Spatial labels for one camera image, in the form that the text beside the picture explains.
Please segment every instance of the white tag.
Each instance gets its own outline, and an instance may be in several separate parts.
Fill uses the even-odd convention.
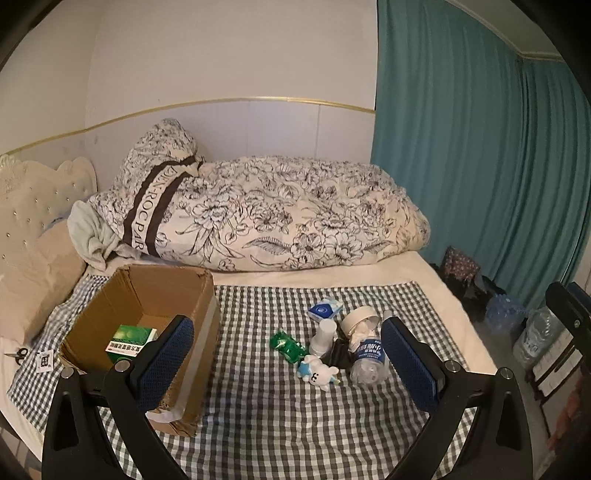
[[[47,352],[39,352],[35,358],[37,364],[36,373],[53,372],[53,350]]]

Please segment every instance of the bolt head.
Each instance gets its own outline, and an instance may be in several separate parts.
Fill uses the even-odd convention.
[[[457,373],[462,369],[462,366],[457,363],[455,360],[448,360],[445,362],[445,368],[452,372],[452,373]]]
[[[70,378],[74,375],[74,369],[72,367],[64,367],[64,370],[61,371],[62,378]]]
[[[513,378],[513,372],[511,371],[510,368],[507,367],[501,367],[499,369],[499,373],[501,374],[501,376],[505,379],[505,380],[511,380],[511,378]]]
[[[115,364],[115,370],[117,370],[118,372],[125,372],[130,366],[131,363],[129,362],[129,360],[119,360]]]

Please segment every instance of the small plush toy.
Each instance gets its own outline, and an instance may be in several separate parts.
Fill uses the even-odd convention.
[[[337,367],[329,367],[322,363],[322,360],[315,355],[306,355],[297,369],[297,376],[304,382],[310,382],[312,385],[328,391],[329,383],[338,385],[340,380],[335,378],[339,373]]]

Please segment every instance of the curtain fold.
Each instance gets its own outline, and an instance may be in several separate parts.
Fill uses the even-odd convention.
[[[427,261],[458,247],[530,305],[572,275],[589,223],[589,127],[565,64],[521,60],[443,0],[378,0],[372,162],[429,219]]]

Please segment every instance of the blue mesh pad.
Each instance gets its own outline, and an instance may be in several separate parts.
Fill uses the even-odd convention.
[[[437,383],[392,322],[382,325],[382,347],[419,410],[437,408]]]
[[[140,411],[146,412],[158,407],[191,349],[193,338],[193,322],[185,318],[139,379],[137,405]]]

